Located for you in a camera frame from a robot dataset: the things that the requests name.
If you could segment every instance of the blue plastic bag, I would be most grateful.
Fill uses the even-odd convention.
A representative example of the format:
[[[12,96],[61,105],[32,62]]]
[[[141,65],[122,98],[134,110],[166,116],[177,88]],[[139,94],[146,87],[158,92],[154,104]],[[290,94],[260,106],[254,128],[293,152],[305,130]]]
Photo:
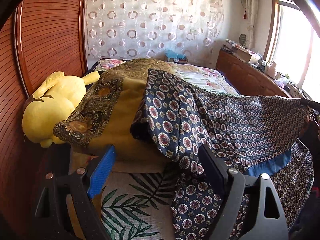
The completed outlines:
[[[187,59],[186,55],[175,53],[171,49],[166,49],[164,54],[166,55],[167,58]]]

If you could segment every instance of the fan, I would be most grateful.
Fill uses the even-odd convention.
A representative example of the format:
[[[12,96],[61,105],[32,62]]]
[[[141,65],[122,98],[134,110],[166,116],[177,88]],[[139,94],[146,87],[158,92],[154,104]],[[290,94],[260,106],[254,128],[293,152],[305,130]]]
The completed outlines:
[[[241,46],[245,46],[246,42],[247,42],[247,35],[245,35],[243,33],[240,34],[240,36],[239,36],[239,44]]]

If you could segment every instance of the stuffed animal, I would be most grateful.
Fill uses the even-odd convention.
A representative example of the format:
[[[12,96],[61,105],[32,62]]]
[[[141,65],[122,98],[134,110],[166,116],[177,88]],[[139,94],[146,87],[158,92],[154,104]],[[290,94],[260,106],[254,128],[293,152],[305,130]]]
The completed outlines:
[[[69,117],[85,95],[85,86],[99,77],[96,71],[83,78],[64,76],[63,72],[48,76],[24,105],[22,130],[27,138],[43,148],[52,142],[64,143],[53,135],[55,124]]]

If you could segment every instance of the curtain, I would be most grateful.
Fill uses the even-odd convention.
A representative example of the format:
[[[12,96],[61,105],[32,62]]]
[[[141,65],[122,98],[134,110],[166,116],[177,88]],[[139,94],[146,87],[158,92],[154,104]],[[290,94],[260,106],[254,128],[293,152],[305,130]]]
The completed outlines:
[[[156,58],[167,49],[206,66],[223,24],[222,0],[86,0],[87,60]]]
[[[246,0],[247,5],[247,46],[253,48],[254,23],[258,12],[258,0]]]

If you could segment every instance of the wooden cabinet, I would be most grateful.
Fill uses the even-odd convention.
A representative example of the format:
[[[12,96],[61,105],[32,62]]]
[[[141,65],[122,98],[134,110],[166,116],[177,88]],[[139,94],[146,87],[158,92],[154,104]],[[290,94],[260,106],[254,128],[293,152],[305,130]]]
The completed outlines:
[[[219,52],[216,69],[222,71],[242,95],[291,97],[266,74],[223,50]]]

